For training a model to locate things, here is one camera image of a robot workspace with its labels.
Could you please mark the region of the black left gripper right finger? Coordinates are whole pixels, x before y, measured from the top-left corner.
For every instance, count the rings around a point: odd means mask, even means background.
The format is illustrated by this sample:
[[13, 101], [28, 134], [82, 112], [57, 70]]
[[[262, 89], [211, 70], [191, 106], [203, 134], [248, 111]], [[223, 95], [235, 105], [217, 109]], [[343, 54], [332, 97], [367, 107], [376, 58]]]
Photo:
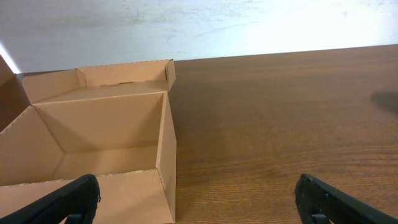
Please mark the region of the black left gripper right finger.
[[300, 176], [294, 195], [303, 224], [397, 224], [396, 218], [362, 203], [310, 174]]

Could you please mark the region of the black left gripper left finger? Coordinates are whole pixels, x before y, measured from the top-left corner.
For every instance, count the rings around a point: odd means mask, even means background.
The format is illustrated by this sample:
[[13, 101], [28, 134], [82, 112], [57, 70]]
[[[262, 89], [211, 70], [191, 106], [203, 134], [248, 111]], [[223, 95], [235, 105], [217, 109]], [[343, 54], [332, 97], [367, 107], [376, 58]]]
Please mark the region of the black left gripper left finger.
[[31, 204], [1, 218], [3, 224], [92, 224], [101, 201], [97, 178], [83, 175]]

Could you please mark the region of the brown cardboard box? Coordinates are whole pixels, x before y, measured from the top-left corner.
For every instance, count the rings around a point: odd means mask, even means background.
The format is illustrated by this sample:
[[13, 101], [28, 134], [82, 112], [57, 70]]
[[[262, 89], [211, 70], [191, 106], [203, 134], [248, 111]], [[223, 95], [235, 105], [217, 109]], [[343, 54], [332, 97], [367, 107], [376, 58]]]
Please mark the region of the brown cardboard box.
[[91, 174], [95, 223], [173, 223], [174, 61], [18, 76], [1, 63], [1, 216]]

